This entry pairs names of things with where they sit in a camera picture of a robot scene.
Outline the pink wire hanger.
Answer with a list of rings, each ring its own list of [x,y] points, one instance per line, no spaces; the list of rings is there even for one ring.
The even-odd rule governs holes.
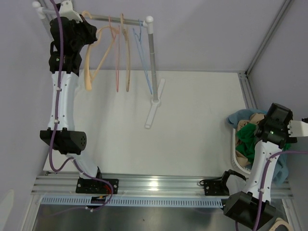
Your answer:
[[[108,22],[111,30],[111,36],[114,43],[115,50],[115,89],[116,92],[119,91],[119,64],[120,64],[120,26],[113,27],[111,25],[111,17],[108,16]]]

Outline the cream hanger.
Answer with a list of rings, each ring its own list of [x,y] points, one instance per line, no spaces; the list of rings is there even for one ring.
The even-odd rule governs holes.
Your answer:
[[[92,44],[88,45],[86,54],[85,54],[85,62],[84,62],[84,86],[87,91],[92,91],[92,84],[100,71],[101,67],[105,63],[109,53],[111,52],[114,43],[116,41],[117,35],[119,35],[119,28],[112,26],[112,18],[111,16],[107,17],[108,25],[102,26],[95,32],[96,41]],[[110,33],[110,43],[107,46],[105,52],[101,55],[101,60],[97,61],[97,67],[93,69],[92,61],[94,61],[94,53],[97,53],[100,48],[99,45],[103,39],[104,32]]]

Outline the beige wooden hanger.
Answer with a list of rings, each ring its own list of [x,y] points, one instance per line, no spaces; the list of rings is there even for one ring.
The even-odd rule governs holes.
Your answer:
[[[125,49],[126,49],[126,92],[129,92],[130,88],[130,71],[131,71],[131,63],[130,63],[130,40],[129,40],[129,32],[128,26],[124,24],[124,15],[121,13],[120,15],[120,24],[121,31],[125,40]]]

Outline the blue wire hanger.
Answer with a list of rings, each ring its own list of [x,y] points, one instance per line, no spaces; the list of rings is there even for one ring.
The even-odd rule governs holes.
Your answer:
[[[133,36],[137,45],[137,50],[138,50],[138,54],[139,54],[139,58],[141,61],[141,65],[142,65],[142,69],[146,78],[146,82],[150,91],[150,94],[153,94],[153,88],[152,85],[150,83],[150,79],[149,79],[149,75],[148,75],[148,69],[147,69],[147,64],[146,64],[146,60],[145,60],[145,55],[144,55],[144,50],[143,50],[143,45],[142,45],[142,27],[143,24],[141,22],[141,20],[138,20],[139,23],[139,34],[136,32],[135,28],[133,28]]]

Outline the grey blue t shirt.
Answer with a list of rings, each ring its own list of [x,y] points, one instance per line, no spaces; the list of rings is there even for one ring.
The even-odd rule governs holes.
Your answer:
[[[238,122],[240,120],[247,120],[250,118],[250,116],[254,113],[262,113],[266,115],[266,112],[260,111],[257,109],[242,109],[237,111],[236,113],[230,115],[227,117],[227,122],[229,125],[231,125],[235,130],[237,128]],[[277,185],[280,186],[284,181],[287,179],[289,174],[289,170],[287,167],[287,155],[286,154],[281,154],[278,158],[277,164],[275,166],[275,170],[273,173],[273,182]]]

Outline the green t shirt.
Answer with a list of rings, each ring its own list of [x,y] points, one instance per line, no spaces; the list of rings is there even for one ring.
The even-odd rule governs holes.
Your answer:
[[[235,150],[247,158],[248,162],[251,164],[255,158],[255,130],[256,125],[252,123],[246,124],[237,133],[236,137],[239,140],[239,144],[236,146]]]

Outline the beige t shirt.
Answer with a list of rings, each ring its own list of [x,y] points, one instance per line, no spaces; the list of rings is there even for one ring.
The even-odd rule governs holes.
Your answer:
[[[265,115],[262,114],[262,113],[254,113],[250,116],[249,119],[240,120],[238,122],[238,125],[237,125],[237,128],[236,128],[236,133],[248,123],[258,125],[259,122],[264,119],[264,117],[265,117]],[[236,137],[235,142],[236,142],[235,146],[237,146],[239,144],[239,140],[238,140],[237,137]],[[240,154],[238,151],[236,151],[236,156],[237,156],[236,159],[237,159],[238,163],[240,164],[240,166],[246,167],[247,165],[251,164],[250,162],[248,162],[247,158],[244,157],[242,154]]]

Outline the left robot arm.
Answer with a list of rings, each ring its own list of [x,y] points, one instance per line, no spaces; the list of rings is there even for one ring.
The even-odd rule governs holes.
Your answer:
[[[117,194],[118,180],[104,179],[99,167],[84,152],[87,135],[74,124],[74,99],[82,62],[80,51],[97,41],[96,27],[84,19],[76,22],[64,16],[50,22],[49,66],[53,83],[52,110],[48,128],[40,138],[49,146],[49,164],[60,172],[68,162],[79,171],[76,193]]]

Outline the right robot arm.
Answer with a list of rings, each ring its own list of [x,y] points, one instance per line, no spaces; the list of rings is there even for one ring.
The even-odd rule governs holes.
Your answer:
[[[291,137],[292,120],[293,112],[289,108],[273,103],[254,132],[255,159],[249,177],[228,170],[219,178],[200,181],[206,196],[228,196],[223,213],[236,224],[257,231],[274,217],[271,183],[279,153],[286,144],[297,142],[296,137]]]

